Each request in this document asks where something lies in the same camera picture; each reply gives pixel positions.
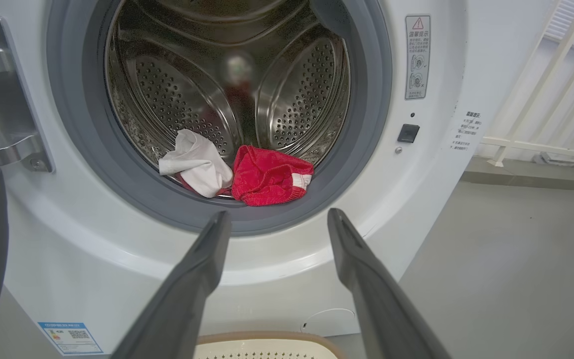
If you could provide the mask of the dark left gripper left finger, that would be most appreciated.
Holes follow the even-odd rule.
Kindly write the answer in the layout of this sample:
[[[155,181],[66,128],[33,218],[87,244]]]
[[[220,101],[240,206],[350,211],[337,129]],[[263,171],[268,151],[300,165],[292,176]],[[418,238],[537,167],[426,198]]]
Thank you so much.
[[[227,211],[208,220],[118,344],[114,359],[194,356],[205,303],[221,280],[231,232]]]

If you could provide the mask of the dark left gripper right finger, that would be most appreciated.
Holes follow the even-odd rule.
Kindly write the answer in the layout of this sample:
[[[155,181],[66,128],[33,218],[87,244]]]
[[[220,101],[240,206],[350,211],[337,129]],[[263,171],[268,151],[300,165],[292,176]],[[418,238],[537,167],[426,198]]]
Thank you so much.
[[[369,359],[448,359],[449,353],[396,280],[337,208],[327,214],[337,276],[352,293]]]

